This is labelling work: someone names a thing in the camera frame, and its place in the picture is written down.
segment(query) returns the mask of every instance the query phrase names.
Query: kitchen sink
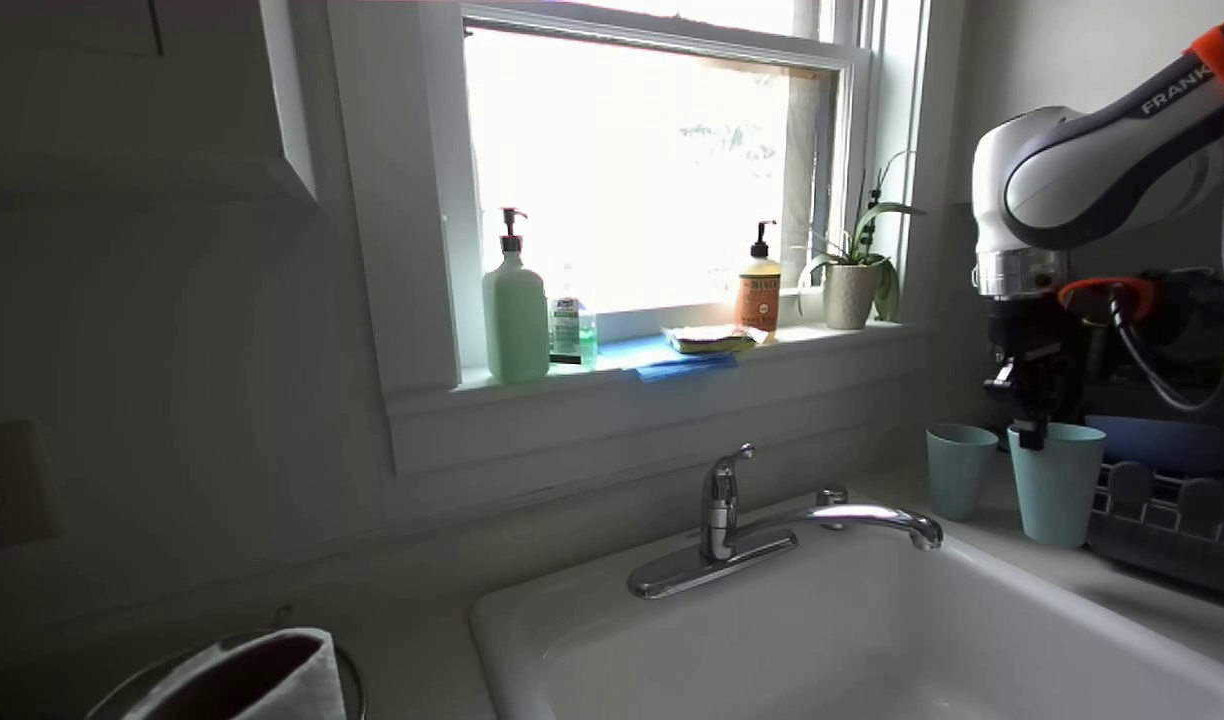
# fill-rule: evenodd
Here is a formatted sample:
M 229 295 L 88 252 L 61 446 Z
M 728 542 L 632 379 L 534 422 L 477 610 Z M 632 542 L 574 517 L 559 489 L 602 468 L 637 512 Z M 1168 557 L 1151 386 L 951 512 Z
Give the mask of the kitchen sink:
M 695 538 L 486 598 L 503 720 L 1224 720 L 1224 663 L 955 538 L 792 528 L 795 549 L 645 599 Z

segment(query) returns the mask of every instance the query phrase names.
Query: window sill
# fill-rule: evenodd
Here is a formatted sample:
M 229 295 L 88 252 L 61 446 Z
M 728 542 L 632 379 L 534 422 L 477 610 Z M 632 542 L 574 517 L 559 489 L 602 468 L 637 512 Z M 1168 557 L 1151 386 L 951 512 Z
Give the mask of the window sill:
M 677 379 L 695 379 L 704 374 L 728 374 L 728 367 L 745 367 L 745 364 L 776 364 L 787 358 L 804 358 L 804 352 L 820 352 L 820 350 L 856 350 L 856 345 L 884 345 L 898 336 L 907 336 L 914 330 L 877 319 L 862 332 L 839 332 L 829 325 L 800 325 L 800 330 L 779 330 L 776 336 L 769 336 L 763 345 L 747 350 L 737 358 L 737 364 L 722 364 L 722 367 L 695 367 L 687 377 Z M 616 341 L 602 350 L 595 367 L 582 367 L 582 364 L 552 364 L 545 379 L 535 386 L 497 386 L 487 367 L 472 367 L 459 377 L 459 386 L 449 397 L 477 397 L 477 404 L 500 404 L 500 399 L 515 399 L 515 397 L 535 397 L 535 391 L 576 391 L 576 388 L 594 388 L 594 386 L 619 386 L 619 379 L 637 379 L 637 386 L 655 386 L 655 379 L 639 379 L 645 367 L 655 364 L 677 364 L 683 361 L 663 336 L 647 336 L 647 341 Z M 402 404 L 449 404 L 449 397 L 407 397 Z
M 864 332 L 787 330 L 776 345 L 742 352 L 737 367 L 645 386 L 639 361 L 674 350 L 613 350 L 602 367 L 559 367 L 535 386 L 472 377 L 453 391 L 391 397 L 391 450 L 402 476 L 468 471 L 477 465 L 574 454 L 654 430 L 734 416 L 760 404 L 884 386 L 925 367 L 927 332 L 874 325 Z

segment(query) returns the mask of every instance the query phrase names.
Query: pump bottle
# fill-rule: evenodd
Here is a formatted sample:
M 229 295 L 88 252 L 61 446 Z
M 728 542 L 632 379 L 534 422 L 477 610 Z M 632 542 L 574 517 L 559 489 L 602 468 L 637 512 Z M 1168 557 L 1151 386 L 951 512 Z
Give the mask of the pump bottle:
M 779 266 L 769 252 L 769 225 L 757 225 L 757 245 L 747 247 L 747 266 L 742 271 L 737 289 L 737 325 L 776 332 L 776 313 L 779 313 Z
M 500 267 L 486 277 L 487 374 L 500 386 L 528 386 L 547 374 L 545 282 L 523 267 L 523 236 L 515 236 L 519 218 L 523 212 L 503 207 Z

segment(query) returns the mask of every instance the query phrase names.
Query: light blue cup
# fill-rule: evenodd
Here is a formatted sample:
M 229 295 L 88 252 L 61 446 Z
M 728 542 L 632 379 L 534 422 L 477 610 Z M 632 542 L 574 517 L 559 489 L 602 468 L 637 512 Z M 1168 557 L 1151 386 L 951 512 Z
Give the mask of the light blue cup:
M 1020 528 L 1036 545 L 1081 549 L 1089 542 L 1103 431 L 1089 425 L 1047 425 L 1046 450 L 1020 450 L 1008 430 Z
M 938 517 L 974 517 L 979 489 L 1000 471 L 1000 437 L 975 425 L 927 430 L 927 502 Z

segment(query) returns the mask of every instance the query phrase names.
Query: electrical outlet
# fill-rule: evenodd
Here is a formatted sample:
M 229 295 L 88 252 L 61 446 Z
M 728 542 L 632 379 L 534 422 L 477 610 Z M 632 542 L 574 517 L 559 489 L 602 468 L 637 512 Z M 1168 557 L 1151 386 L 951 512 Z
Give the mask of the electrical outlet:
M 0 425 L 0 549 L 57 538 L 32 425 Z

